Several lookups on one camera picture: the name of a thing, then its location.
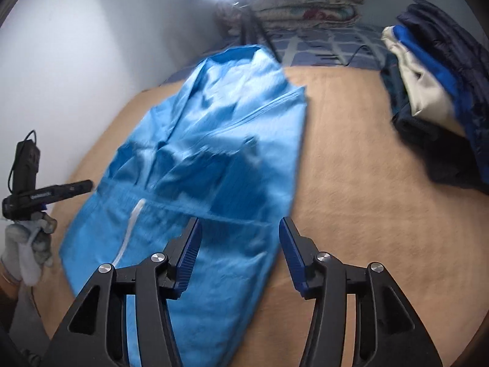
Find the gray glove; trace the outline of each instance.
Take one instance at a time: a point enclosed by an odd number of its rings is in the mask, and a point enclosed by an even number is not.
[[[38,283],[42,266],[52,266],[51,234],[57,222],[48,214],[35,212],[30,221],[16,221],[5,229],[2,263],[17,281]]]

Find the tan fabric surface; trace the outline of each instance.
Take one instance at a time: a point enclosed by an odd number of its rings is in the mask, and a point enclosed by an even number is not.
[[[489,309],[489,197],[427,179],[422,162],[390,125],[388,96],[377,72],[324,67],[285,71],[293,83],[307,86],[309,97],[292,214],[300,233],[344,263],[385,264],[425,323],[444,365],[450,365]],[[148,108],[178,88],[171,84],[136,96],[72,180],[98,182]],[[85,199],[55,207],[55,250]],[[35,299],[52,336],[73,301],[59,259],[45,270]],[[313,305],[293,289],[280,254],[232,366],[297,367]],[[348,313],[343,365],[351,365],[353,351],[354,310]]]

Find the bracelet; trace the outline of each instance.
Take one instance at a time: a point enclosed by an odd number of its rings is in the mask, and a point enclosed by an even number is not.
[[[10,272],[7,270],[7,268],[5,267],[1,259],[0,259],[0,265],[2,267],[0,271],[2,271],[3,279],[12,286],[16,286],[16,287],[20,286],[20,281],[10,274]]]

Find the floral blanket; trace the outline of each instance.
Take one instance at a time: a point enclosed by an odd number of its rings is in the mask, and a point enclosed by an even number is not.
[[[241,0],[255,12],[267,30],[331,29],[355,24],[360,19],[356,8],[363,0]],[[219,0],[217,18],[229,34],[238,34],[241,12],[234,1]]]

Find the white wall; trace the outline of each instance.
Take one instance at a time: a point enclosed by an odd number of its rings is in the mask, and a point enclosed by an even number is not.
[[[131,97],[219,39],[211,14],[210,0],[19,0],[0,28],[0,197],[33,128],[38,187],[65,182]]]

